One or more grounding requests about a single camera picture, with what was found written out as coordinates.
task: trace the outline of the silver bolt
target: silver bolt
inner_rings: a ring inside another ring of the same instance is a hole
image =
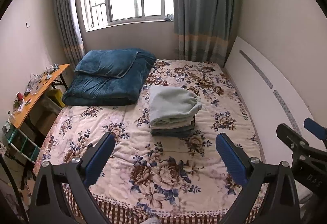
[[[49,161],[43,161],[42,162],[42,167],[47,167],[47,166],[49,166],[50,165],[50,162]]]
[[[260,162],[260,159],[256,158],[255,156],[250,158],[251,162],[254,164],[258,164]]]
[[[282,165],[283,165],[284,167],[288,167],[288,166],[289,166],[289,163],[288,163],[287,161],[282,161]]]
[[[74,163],[74,164],[79,163],[80,161],[81,161],[81,158],[79,158],[77,156],[72,158],[72,163]]]

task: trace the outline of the curtain fold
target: curtain fold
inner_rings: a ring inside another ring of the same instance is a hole
[[[239,0],[174,0],[174,30],[181,60],[215,62],[223,66],[231,45]]]
[[[65,55],[75,68],[85,55],[75,0],[53,0],[53,5]]]

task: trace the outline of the gray patterned strip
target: gray patterned strip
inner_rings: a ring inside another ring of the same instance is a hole
[[[278,93],[277,90],[274,90],[274,95],[276,97],[276,99],[278,100],[279,104],[282,106],[283,110],[285,111],[286,113],[286,116],[287,118],[289,119],[292,127],[293,127],[293,130],[295,132],[297,132],[299,135],[302,136],[301,132],[300,132],[300,129],[298,127],[298,124],[296,123],[292,113],[290,112],[289,108],[287,107],[285,101],[282,99],[282,97],[280,96],[280,94]]]
[[[272,83],[269,81],[263,71],[261,71],[260,68],[242,50],[240,50],[240,53],[244,58],[246,58],[246,60],[252,65],[252,67],[258,72],[258,74],[260,74],[260,76],[266,82],[268,87],[272,89]]]

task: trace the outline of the blue textured pad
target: blue textured pad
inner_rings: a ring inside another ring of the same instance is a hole
[[[311,120],[310,118],[306,118],[303,123],[305,129],[314,134],[320,140],[327,139],[327,131],[324,127]]]
[[[221,134],[216,137],[216,149],[235,183],[244,187],[247,184],[245,166]]]
[[[85,168],[84,185],[86,187],[96,183],[114,148],[115,137],[109,135]]]

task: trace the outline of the teal pillow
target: teal pillow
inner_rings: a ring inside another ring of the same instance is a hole
[[[74,72],[90,75],[122,78],[133,65],[135,49],[90,50],[77,64]]]

